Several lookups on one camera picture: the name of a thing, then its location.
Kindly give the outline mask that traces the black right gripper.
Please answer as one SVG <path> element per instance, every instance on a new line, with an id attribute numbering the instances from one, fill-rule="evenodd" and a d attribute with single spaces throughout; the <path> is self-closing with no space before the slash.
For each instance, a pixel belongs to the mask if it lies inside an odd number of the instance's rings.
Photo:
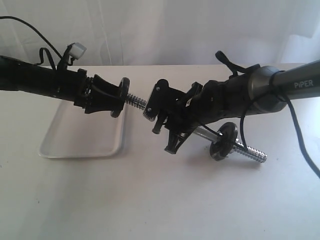
<path id="1" fill-rule="evenodd" d="M 204 85 L 194 82 L 187 92 L 169 86 L 166 79 L 156 82 L 148 98 L 143 116 L 153 122 L 152 132 L 159 135 L 164 126 L 168 132 L 165 151 L 178 149 L 200 125 L 226 118 L 239 118 L 250 102 L 250 74 L 226 81 L 209 80 Z"/>

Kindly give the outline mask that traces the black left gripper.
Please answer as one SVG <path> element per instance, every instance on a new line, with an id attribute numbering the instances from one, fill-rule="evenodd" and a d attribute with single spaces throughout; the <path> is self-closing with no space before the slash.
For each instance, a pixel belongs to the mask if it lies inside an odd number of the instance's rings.
<path id="1" fill-rule="evenodd" d="M 87 71 L 82 68 L 79 68 L 76 73 L 79 77 L 79 86 L 74 97 L 74 106 L 84 109 L 85 114 L 123 109 L 124 101 L 120 99 L 122 82 L 114 85 L 97 74 L 87 76 Z M 108 96 L 93 97 L 93 94 Z"/>

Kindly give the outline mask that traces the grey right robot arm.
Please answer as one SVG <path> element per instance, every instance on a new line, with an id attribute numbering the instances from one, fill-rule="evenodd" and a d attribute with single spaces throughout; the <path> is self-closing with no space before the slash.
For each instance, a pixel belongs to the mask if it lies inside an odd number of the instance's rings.
<path id="1" fill-rule="evenodd" d="M 187 92 L 171 88 L 160 79 L 154 85 L 143 116 L 155 121 L 153 132 L 169 130 L 166 151 L 175 154 L 181 144 L 199 126 L 222 119 L 276 113 L 290 100 L 320 95 L 320 63 L 315 61 L 281 71 L 258 64 L 226 81 L 194 82 Z"/>

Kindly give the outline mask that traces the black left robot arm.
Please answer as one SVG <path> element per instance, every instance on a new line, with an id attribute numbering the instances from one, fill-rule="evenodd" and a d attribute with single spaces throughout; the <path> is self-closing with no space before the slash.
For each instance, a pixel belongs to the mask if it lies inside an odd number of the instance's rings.
<path id="1" fill-rule="evenodd" d="M 15 58 L 0 57 L 0 89 L 22 91 L 72 102 L 84 109 L 85 114 L 110 111 L 117 118 L 124 108 L 130 80 L 124 77 L 114 85 L 99 75 L 87 76 L 78 69 L 53 70 Z"/>

